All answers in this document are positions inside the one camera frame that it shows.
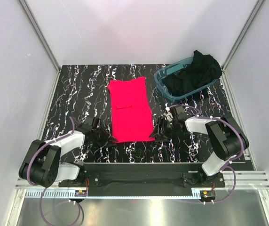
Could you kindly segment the pink red t shirt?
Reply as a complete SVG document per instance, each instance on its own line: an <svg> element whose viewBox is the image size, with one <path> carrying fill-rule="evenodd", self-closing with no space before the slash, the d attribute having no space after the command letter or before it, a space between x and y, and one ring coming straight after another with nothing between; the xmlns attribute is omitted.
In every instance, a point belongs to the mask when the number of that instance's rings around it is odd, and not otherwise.
<svg viewBox="0 0 269 226"><path fill-rule="evenodd" d="M112 135L117 143L151 142L154 130L146 78L110 81Z"/></svg>

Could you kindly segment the teal transparent plastic bin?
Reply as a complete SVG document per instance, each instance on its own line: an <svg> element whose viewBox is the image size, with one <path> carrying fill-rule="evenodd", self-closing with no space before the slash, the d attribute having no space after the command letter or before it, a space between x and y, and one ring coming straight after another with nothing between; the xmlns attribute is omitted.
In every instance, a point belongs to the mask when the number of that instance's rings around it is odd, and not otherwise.
<svg viewBox="0 0 269 226"><path fill-rule="evenodd" d="M172 102L178 102L181 101L189 96L192 96L212 85L215 84L215 82L217 81L216 79L213 79L210 83L195 89L191 92L188 92L182 96L173 96L169 91L167 86L163 83L163 79L165 77L167 77L168 75L172 74L172 73L178 73L181 69L189 67L191 62L193 61L193 57L188 57L186 59L180 60L176 63L170 64L168 66L162 67L161 69L157 70L156 73L154 74L154 80L156 82L156 86L158 88L158 90L162 93L162 95L168 99L169 101Z"/></svg>

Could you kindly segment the aluminium frame post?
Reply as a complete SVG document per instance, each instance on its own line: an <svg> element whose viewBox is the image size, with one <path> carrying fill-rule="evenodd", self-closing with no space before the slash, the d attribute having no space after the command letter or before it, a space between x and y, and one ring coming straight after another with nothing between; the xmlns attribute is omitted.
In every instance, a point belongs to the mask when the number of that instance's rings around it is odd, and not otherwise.
<svg viewBox="0 0 269 226"><path fill-rule="evenodd" d="M50 63L54 67L55 71L59 73L61 66L59 65L58 61L55 58L55 55L53 54L46 38L43 35L43 32L40 29L40 26L30 8L26 0L17 0L19 3L22 11L24 12L25 16L27 17L27 20L30 23L31 28L33 29L35 35L37 36L42 48L44 49L48 59L50 60Z"/></svg>
<svg viewBox="0 0 269 226"><path fill-rule="evenodd" d="M247 35L248 31L250 30L252 24L254 23L257 15L261 11L262 7L264 6L266 0L257 0L252 11L250 12L246 22L244 23L238 37L236 38L230 52L228 53L224 63L222 64L222 71L225 71L230 64L232 58L234 57L235 53L237 52L240 44L244 40L245 36Z"/></svg>

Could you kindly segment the aluminium front rail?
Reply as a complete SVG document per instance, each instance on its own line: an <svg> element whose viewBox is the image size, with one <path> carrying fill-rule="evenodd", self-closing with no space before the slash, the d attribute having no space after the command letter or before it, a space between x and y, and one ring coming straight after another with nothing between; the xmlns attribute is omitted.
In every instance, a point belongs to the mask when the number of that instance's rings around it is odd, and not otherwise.
<svg viewBox="0 0 269 226"><path fill-rule="evenodd" d="M93 187L93 185L101 185L101 176L99 176L98 181L95 179L89 179L90 185L89 188ZM216 179L215 189L231 189L234 185L234 175L232 171L224 171L223 176ZM59 182L55 182L49 189L57 189L59 188ZM211 186L206 186L202 188L202 186L194 186L193 190L204 189L209 190ZM18 179L15 189L44 189L42 186L31 186L25 180ZM269 182L267 176L264 171L237 171L236 172L236 185L235 189L247 190L247 189L255 189L255 190L268 190Z"/></svg>

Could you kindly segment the left aluminium frame post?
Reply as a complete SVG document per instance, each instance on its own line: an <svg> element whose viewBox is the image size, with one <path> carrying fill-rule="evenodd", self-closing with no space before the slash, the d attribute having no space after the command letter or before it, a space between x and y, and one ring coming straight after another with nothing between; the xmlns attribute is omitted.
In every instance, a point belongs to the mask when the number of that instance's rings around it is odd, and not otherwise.
<svg viewBox="0 0 269 226"><path fill-rule="evenodd" d="M37 36L42 48L44 49L48 59L50 60L50 63L54 67L55 71L59 73L61 66L59 65L58 61L55 58L55 55L53 54L46 38L43 35L43 32L40 29L40 26L30 8L26 0L17 0L19 3L22 11L24 12L25 16L27 17L27 20L30 23L31 28L33 29L35 35Z"/></svg>

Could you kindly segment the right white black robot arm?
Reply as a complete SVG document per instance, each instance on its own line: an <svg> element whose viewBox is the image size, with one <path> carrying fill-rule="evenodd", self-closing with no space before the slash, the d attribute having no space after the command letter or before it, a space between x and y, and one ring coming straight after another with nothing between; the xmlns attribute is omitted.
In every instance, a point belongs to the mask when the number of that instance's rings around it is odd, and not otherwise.
<svg viewBox="0 0 269 226"><path fill-rule="evenodd" d="M166 142L180 131L208 135L213 149L196 173L183 174L184 186L212 186L223 170L249 147L246 136L232 116L159 117L149 138L154 138L156 142Z"/></svg>

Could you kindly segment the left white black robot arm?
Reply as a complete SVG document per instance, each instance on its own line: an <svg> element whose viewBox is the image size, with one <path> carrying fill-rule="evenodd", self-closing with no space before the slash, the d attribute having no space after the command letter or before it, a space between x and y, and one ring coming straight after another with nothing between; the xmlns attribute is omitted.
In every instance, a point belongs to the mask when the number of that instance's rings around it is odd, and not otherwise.
<svg viewBox="0 0 269 226"><path fill-rule="evenodd" d="M50 187L54 182L70 181L75 186L85 183L85 174L77 163L60 162L63 155L82 147L86 142L99 147L111 147L117 143L102 127L86 130L77 128L58 138L32 141L21 164L18 175L32 186Z"/></svg>

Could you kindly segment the right aluminium frame post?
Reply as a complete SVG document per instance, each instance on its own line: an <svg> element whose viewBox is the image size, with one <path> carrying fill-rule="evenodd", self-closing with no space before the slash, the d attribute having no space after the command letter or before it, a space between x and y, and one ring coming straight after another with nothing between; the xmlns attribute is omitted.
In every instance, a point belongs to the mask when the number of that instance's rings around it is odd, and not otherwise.
<svg viewBox="0 0 269 226"><path fill-rule="evenodd" d="M257 15L261 11L262 7L264 6L266 0L257 0L252 11L250 12L246 22L244 23L238 37L236 38L230 52L228 53L224 63L222 64L222 71L225 71L230 64L232 58L234 57L235 53L237 52L240 44L244 40L245 36L247 35L248 31L250 30L252 24L254 23Z"/></svg>

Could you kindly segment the black t shirt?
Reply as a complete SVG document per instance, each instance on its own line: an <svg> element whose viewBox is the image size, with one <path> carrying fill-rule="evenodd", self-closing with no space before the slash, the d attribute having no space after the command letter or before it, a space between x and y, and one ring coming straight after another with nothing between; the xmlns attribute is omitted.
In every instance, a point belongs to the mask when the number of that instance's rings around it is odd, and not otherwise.
<svg viewBox="0 0 269 226"><path fill-rule="evenodd" d="M221 75L221 67L213 56L203 55L195 50L189 67L168 75L162 81L173 96L182 96L220 78Z"/></svg>

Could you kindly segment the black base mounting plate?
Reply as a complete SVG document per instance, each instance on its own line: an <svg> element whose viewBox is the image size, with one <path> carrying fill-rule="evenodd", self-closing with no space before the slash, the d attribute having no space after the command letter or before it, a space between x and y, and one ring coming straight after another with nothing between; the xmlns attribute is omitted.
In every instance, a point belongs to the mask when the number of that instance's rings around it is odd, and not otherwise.
<svg viewBox="0 0 269 226"><path fill-rule="evenodd" d="M144 191L153 193L177 193L192 189L184 186L183 174L196 173L200 163L85 163L81 167L84 180L81 182L62 181L60 187L97 189L99 191ZM89 179L101 185L90 185Z"/></svg>

